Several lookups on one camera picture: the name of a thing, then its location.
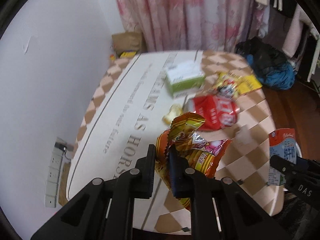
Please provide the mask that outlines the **white power strip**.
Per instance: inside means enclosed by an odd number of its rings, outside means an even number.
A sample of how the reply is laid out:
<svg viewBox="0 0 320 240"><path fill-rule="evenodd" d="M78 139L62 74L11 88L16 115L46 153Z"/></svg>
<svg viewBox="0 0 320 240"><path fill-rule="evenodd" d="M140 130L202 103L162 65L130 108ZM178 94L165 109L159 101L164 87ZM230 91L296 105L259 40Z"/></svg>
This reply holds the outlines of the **white power strip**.
<svg viewBox="0 0 320 240"><path fill-rule="evenodd" d="M64 205L66 199L66 184L71 165L73 145L57 137L52 150L48 166L44 205L48 208L57 208Z"/></svg>

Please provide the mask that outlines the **checkered printed tablecloth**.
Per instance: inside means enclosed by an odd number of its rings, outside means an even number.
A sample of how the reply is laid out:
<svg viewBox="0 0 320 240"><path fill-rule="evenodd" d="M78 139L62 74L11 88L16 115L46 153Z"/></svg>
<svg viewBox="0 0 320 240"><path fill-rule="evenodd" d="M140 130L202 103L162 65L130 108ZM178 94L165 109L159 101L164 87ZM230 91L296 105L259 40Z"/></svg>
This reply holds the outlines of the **checkered printed tablecloth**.
<svg viewBox="0 0 320 240"><path fill-rule="evenodd" d="M135 201L133 226L158 233L191 233L190 199L171 191L168 149L210 178L229 177L269 215L280 213L284 189L268 184L269 135L275 130L261 89L234 100L210 94L216 77L249 77L240 55L173 51L119 60L121 75L104 77L82 121L66 196L94 178L116 179L156 148L152 196Z"/></svg>

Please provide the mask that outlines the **crushed red soda can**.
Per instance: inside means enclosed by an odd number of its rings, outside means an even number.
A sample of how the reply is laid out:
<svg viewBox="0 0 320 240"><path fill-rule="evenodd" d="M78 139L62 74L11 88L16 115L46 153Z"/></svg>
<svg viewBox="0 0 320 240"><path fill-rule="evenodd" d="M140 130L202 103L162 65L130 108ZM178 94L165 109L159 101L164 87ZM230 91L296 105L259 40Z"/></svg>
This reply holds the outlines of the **crushed red soda can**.
<svg viewBox="0 0 320 240"><path fill-rule="evenodd" d="M231 127L238 121L240 108L228 98L217 95L197 96L187 100L186 112L193 112L203 116L205 122L199 131L217 131Z"/></svg>

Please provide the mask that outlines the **yellow flat packet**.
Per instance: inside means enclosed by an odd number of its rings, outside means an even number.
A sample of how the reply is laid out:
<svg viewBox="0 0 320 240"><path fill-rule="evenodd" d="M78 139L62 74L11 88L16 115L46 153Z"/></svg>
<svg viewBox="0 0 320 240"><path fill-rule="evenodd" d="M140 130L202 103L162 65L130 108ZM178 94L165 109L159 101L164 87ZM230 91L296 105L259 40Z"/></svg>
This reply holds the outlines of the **yellow flat packet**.
<svg viewBox="0 0 320 240"><path fill-rule="evenodd" d="M242 76L239 78L238 93L239 95L245 95L256 90L259 90L262 84L255 77L255 75Z"/></svg>

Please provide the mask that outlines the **yellow black box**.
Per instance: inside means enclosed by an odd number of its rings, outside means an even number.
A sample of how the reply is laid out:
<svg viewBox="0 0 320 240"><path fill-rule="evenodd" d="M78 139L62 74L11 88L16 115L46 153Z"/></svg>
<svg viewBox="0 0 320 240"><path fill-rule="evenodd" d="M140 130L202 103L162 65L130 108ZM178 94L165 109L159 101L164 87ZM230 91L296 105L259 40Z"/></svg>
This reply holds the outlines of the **yellow black box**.
<svg viewBox="0 0 320 240"><path fill-rule="evenodd" d="M137 54L136 51L124 51L120 54L121 59L131 59Z"/></svg>

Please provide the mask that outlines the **orange noodle snack bag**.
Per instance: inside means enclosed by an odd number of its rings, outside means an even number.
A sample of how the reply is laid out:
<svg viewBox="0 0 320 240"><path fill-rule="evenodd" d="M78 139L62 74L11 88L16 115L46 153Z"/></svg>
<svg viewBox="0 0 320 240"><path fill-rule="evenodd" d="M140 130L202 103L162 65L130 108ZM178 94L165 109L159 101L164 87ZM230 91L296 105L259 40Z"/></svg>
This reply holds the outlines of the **orange noodle snack bag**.
<svg viewBox="0 0 320 240"><path fill-rule="evenodd" d="M187 160L189 167L200 171L207 178L214 178L230 139L207 141L198 133L205 122L203 116L187 112L176 117L170 128L156 141L155 171L168 189L171 189L169 172L169 147L175 146L177 155Z"/></svg>

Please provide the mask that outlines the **green white medicine box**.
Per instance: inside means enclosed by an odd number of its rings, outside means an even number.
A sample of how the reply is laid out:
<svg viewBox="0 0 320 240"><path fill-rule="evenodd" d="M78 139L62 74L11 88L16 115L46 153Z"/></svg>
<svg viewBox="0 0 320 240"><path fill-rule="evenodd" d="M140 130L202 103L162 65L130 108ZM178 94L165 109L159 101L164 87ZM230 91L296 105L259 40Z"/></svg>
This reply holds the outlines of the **green white medicine box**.
<svg viewBox="0 0 320 240"><path fill-rule="evenodd" d="M165 75L168 91L173 98L197 92L205 80L200 63L191 60L168 67Z"/></svg>

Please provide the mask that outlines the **hanging clothes rack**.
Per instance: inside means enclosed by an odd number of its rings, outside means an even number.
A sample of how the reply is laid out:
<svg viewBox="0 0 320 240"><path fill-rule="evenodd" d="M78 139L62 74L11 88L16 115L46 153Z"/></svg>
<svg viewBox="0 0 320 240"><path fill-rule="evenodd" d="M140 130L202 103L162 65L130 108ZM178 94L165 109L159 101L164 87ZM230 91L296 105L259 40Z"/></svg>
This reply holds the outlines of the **hanging clothes rack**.
<svg viewBox="0 0 320 240"><path fill-rule="evenodd" d="M319 31L296 0L255 0L256 35L282 52L305 82L319 68Z"/></svg>

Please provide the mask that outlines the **blue white milk carton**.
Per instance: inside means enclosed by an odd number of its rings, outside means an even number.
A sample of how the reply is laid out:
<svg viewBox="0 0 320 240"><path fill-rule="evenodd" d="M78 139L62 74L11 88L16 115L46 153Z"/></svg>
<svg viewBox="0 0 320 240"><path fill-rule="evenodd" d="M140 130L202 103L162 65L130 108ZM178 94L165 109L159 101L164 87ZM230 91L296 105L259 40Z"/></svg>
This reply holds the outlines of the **blue white milk carton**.
<svg viewBox="0 0 320 240"><path fill-rule="evenodd" d="M286 180L283 174L283 168L279 166L276 169L271 166L271 158L278 156L293 164L297 162L296 133L294 128L276 129L268 135L269 138L269 155L270 168L268 171L268 185L281 186Z"/></svg>

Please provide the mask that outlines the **blue black clothes pile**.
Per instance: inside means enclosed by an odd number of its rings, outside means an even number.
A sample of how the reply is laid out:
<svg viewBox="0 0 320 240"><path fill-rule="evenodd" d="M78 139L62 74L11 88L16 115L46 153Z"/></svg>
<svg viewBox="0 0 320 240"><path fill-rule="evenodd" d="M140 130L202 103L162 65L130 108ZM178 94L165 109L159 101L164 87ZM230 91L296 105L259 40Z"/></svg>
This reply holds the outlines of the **blue black clothes pile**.
<svg viewBox="0 0 320 240"><path fill-rule="evenodd" d="M254 37L238 43L235 53L248 62L262 85L276 90L288 90L295 83L293 66L284 53L261 39Z"/></svg>

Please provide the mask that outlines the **clear jelly cup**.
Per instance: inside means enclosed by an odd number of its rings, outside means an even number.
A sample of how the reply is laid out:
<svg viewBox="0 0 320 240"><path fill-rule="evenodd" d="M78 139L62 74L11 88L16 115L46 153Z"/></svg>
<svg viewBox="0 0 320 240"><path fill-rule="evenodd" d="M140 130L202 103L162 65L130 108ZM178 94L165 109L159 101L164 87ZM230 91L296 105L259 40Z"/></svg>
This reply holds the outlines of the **clear jelly cup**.
<svg viewBox="0 0 320 240"><path fill-rule="evenodd" d="M166 125L170 125L176 117L182 114L183 114L182 105L175 103L170 107L169 112L163 116L162 120Z"/></svg>

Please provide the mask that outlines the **brown paper bag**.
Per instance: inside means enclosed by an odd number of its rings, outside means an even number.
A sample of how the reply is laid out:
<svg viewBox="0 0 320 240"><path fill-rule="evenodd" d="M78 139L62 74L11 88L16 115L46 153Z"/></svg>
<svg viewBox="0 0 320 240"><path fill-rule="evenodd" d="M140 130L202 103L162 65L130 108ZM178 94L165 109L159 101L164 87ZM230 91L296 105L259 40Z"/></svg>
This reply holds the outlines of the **brown paper bag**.
<svg viewBox="0 0 320 240"><path fill-rule="evenodd" d="M142 33L126 31L112 35L114 52L120 56L123 52L147 52L146 42Z"/></svg>

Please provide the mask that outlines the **yellow panda snack wrapper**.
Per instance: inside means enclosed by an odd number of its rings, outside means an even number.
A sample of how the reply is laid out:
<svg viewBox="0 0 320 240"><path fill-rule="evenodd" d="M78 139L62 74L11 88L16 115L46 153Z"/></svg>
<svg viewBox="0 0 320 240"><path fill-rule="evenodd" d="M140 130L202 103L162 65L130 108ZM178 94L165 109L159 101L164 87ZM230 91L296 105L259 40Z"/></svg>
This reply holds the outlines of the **yellow panda snack wrapper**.
<svg viewBox="0 0 320 240"><path fill-rule="evenodd" d="M221 97L236 100L239 97L239 85L241 82L242 77L236 74L219 72L213 85L213 91Z"/></svg>

